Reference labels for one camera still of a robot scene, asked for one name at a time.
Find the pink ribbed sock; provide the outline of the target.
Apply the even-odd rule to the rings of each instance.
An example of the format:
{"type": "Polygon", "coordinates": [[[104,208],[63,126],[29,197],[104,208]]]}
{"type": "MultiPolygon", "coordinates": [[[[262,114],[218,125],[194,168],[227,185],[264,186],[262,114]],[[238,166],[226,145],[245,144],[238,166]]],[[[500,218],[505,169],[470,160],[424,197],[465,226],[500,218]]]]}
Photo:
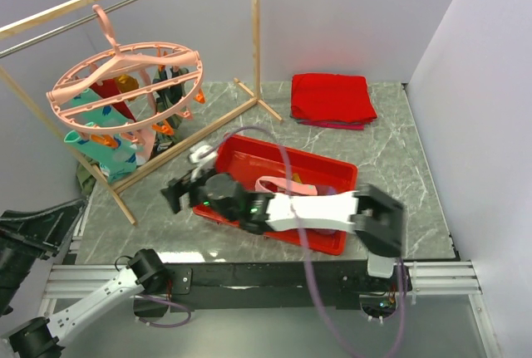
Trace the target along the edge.
{"type": "Polygon", "coordinates": [[[288,191],[295,196],[324,196],[334,195],[337,190],[332,186],[302,184],[295,180],[287,181],[285,178],[262,176],[255,181],[254,190],[261,193],[282,193],[288,191]]]}

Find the purple maroon sock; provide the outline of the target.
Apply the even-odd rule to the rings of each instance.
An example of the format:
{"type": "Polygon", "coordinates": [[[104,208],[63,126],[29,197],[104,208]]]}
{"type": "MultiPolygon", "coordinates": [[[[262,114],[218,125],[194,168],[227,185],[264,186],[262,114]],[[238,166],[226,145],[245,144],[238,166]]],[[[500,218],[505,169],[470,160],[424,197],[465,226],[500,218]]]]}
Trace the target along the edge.
{"type": "MultiPolygon", "coordinates": [[[[298,173],[293,174],[292,180],[300,184],[303,183],[298,173]]],[[[330,185],[314,184],[313,187],[316,189],[317,195],[334,195],[337,193],[337,190],[330,185]]],[[[314,228],[313,231],[316,233],[323,234],[323,235],[332,235],[332,234],[335,234],[336,232],[336,230],[334,229],[318,229],[318,228],[314,228]]]]}

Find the pink round clip hanger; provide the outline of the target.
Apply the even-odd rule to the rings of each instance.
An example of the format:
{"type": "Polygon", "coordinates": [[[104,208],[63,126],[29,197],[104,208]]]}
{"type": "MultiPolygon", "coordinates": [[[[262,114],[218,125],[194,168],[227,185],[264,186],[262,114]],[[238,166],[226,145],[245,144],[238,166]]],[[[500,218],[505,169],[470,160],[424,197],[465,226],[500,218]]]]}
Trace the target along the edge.
{"type": "Polygon", "coordinates": [[[174,134],[170,119],[190,120],[192,102],[205,102],[200,54],[170,42],[121,45],[103,8],[92,10],[111,47],[61,77],[47,93],[52,112],[85,140],[124,141],[149,158],[157,135],[174,134]]]}

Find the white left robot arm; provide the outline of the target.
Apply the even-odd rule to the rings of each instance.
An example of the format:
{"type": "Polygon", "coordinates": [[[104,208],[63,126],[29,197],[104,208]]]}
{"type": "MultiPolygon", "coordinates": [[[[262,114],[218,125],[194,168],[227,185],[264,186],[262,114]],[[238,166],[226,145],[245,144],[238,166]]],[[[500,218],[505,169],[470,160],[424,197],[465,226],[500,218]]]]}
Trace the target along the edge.
{"type": "MultiPolygon", "coordinates": [[[[1,313],[34,262],[68,248],[86,207],[85,199],[33,212],[8,210],[1,215],[1,313]]],[[[158,294],[168,272],[152,249],[141,249],[124,267],[58,266],[49,274],[37,317],[1,337],[3,357],[59,357],[88,326],[123,301],[158,294]]]]}

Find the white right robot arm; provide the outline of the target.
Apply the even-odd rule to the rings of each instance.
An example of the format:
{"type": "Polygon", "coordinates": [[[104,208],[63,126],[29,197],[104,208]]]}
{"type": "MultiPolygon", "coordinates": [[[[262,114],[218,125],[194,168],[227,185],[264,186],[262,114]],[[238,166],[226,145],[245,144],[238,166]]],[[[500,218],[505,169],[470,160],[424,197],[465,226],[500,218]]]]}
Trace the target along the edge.
{"type": "Polygon", "coordinates": [[[366,284],[382,291],[394,280],[402,255],[404,206],[372,184],[340,194],[305,195],[292,183],[285,193],[247,190],[228,173],[191,170],[160,192],[171,210],[204,205],[248,233],[281,233],[308,228],[341,231],[358,237],[367,249],[366,284]]]}

